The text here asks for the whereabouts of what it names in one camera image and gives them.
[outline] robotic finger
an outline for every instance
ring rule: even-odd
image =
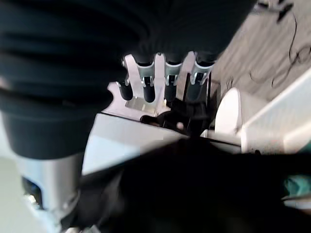
[[[155,93],[155,55],[135,55],[140,81],[144,91],[144,98],[148,103],[152,103],[156,98]]]
[[[187,99],[196,101],[199,99],[203,85],[214,67],[214,60],[209,57],[197,54],[194,65],[191,71],[190,85],[187,90]]]
[[[125,59],[122,60],[122,65],[127,69]],[[133,90],[132,90],[132,86],[130,83],[130,78],[129,78],[128,73],[127,73],[124,81],[117,82],[117,85],[119,87],[120,94],[124,100],[131,100],[133,98]]]
[[[185,55],[183,54],[165,54],[165,93],[164,98],[167,101],[173,101],[176,97],[177,79]]]

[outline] metal bracket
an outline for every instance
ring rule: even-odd
[[[212,71],[214,65],[211,65],[209,67],[202,67],[197,62],[194,62],[194,66],[191,71],[191,77],[190,77],[190,83],[192,85],[195,85],[195,83],[198,83],[197,78],[198,74],[203,74],[202,80],[199,82],[200,85],[203,85],[208,78],[210,72]]]
[[[165,85],[166,85],[166,86],[169,86],[169,85],[170,85],[170,76],[172,76],[172,74],[169,74],[169,75],[166,76],[166,78],[165,78]],[[173,83],[174,86],[177,85],[177,80],[178,80],[178,75],[175,74],[174,83]]]
[[[130,84],[130,77],[128,75],[128,70],[127,70],[127,63],[126,63],[126,60],[125,60],[125,57],[123,57],[123,59],[121,59],[121,64],[124,68],[126,68],[126,71],[127,71],[127,74],[126,74],[126,78],[123,82],[116,82],[118,87],[121,87],[123,85],[125,86],[128,86]]]
[[[147,85],[149,85],[149,86],[155,85],[155,80],[154,80],[153,76],[144,76],[144,77],[141,77],[140,80],[141,80],[141,84],[143,87],[146,87]]]

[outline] wooden floor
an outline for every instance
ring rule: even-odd
[[[213,71],[213,79],[221,83],[222,94],[231,87],[237,87],[272,100],[311,67],[310,58],[305,64],[293,66],[285,80],[286,72],[274,78],[273,82],[273,77],[280,70],[287,71],[290,67],[289,47],[295,30],[293,13],[297,18],[297,33],[292,57],[303,46],[311,46],[311,0],[292,2],[292,12],[279,24],[276,23],[278,15],[250,15],[247,18]],[[301,55],[311,56],[309,48]],[[255,81],[250,79],[250,72]]]

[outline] teal object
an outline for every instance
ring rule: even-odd
[[[306,146],[304,146],[299,152],[300,153],[304,153],[304,152],[311,153],[311,142],[309,142]]]
[[[290,176],[284,181],[288,197],[301,197],[311,193],[311,177],[304,175]]]

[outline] black rubber fingertip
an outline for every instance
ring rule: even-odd
[[[201,96],[203,85],[196,83],[195,85],[190,84],[187,89],[187,99],[190,101],[196,101]]]
[[[173,101],[176,97],[176,90],[177,86],[174,86],[172,84],[165,86],[164,99],[170,102]]]
[[[128,86],[119,86],[120,94],[124,100],[131,100],[133,98],[133,90],[131,84]]]
[[[152,103],[155,101],[156,93],[154,86],[146,86],[144,87],[144,98],[148,103]]]

